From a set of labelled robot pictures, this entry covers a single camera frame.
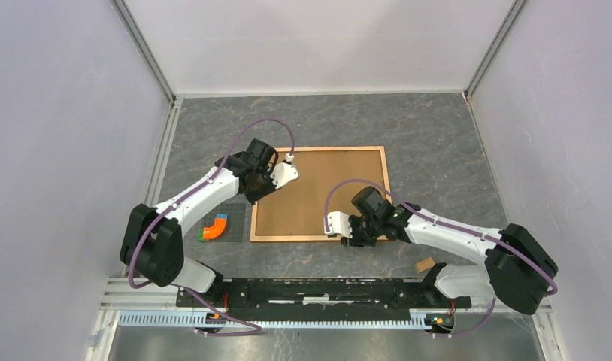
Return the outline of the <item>wooden picture frame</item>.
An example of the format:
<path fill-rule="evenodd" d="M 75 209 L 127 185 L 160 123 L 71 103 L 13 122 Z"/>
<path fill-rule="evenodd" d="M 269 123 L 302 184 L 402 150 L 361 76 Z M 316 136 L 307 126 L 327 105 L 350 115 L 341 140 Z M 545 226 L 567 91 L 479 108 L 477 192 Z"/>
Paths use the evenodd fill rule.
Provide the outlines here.
<path fill-rule="evenodd" d="M 359 214 L 351 199 L 363 183 L 335 186 L 349 179 L 364 179 L 390 189 L 383 145 L 297 147 L 292 164 L 299 177 L 252 208 L 252 242 L 328 242 L 324 216 L 330 211 Z"/>

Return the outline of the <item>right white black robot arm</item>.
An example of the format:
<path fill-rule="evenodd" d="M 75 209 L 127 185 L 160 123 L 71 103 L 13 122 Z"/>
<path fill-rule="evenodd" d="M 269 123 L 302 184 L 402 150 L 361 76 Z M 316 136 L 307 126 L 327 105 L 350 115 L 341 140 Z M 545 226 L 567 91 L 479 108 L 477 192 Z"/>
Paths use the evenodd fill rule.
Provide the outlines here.
<path fill-rule="evenodd" d="M 558 288 L 559 267 L 525 227 L 486 228 L 440 217 L 412 203 L 394 205 L 375 187 L 352 199 L 357 215 L 330 211 L 325 233 L 345 245 L 372 247 L 379 238 L 434 247 L 470 261 L 445 265 L 421 287 L 423 301 L 440 307 L 459 297 L 490 297 L 521 314 L 534 314 Z"/>

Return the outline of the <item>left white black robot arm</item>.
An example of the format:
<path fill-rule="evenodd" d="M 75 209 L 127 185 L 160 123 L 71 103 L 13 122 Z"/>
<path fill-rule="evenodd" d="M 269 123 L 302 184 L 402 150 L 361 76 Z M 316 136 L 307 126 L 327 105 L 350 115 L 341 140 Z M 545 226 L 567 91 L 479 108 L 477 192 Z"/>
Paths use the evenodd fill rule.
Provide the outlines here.
<path fill-rule="evenodd" d="M 120 261 L 159 287 L 190 288 L 203 305 L 223 298 L 218 274 L 184 255 L 183 237 L 215 207 L 238 194 L 256 202 L 276 191 L 271 173 L 279 153 L 253 139 L 245 151 L 218 159 L 210 171 L 182 193 L 156 206 L 141 203 L 130 214 L 120 248 Z"/>

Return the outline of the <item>grey building baseplate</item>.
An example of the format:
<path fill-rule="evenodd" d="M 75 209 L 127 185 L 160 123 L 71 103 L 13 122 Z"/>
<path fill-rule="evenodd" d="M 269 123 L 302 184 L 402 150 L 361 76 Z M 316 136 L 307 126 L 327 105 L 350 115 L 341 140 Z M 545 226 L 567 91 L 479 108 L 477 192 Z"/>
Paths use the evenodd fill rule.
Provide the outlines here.
<path fill-rule="evenodd" d="M 242 203 L 222 203 L 218 205 L 206 214 L 201 219 L 200 229 L 203 229 L 205 226 L 209 226 L 213 223 L 214 218 L 217 214 L 228 214 L 228 226 L 225 232 L 217 239 L 212 241 L 201 241 L 201 242 L 242 242 L 243 233 L 244 233 L 244 216 L 245 216 L 246 206 Z"/>

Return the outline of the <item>small cardboard block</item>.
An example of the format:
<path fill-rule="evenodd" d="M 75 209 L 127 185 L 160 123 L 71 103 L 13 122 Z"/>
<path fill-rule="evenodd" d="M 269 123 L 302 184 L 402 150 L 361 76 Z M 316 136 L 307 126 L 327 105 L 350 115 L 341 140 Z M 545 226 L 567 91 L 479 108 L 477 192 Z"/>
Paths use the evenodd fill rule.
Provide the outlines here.
<path fill-rule="evenodd" d="M 433 258 L 428 257 L 426 259 L 423 259 L 423 260 L 417 262 L 414 265 L 414 268 L 415 268 L 416 272 L 420 274 L 420 273 L 423 273 L 423 272 L 426 272 L 426 271 L 430 270 L 434 266 L 435 266 L 435 261 L 433 260 Z"/>

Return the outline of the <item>orange curved toy brick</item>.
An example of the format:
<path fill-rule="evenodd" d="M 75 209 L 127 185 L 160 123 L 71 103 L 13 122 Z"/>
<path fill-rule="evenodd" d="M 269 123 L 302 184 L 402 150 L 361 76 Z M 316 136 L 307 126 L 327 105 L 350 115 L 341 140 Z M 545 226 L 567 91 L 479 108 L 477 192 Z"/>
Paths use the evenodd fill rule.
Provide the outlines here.
<path fill-rule="evenodd" d="M 225 232 L 227 226 L 228 220 L 214 218 L 211 225 L 203 228 L 205 241 L 212 241 L 219 238 Z"/>

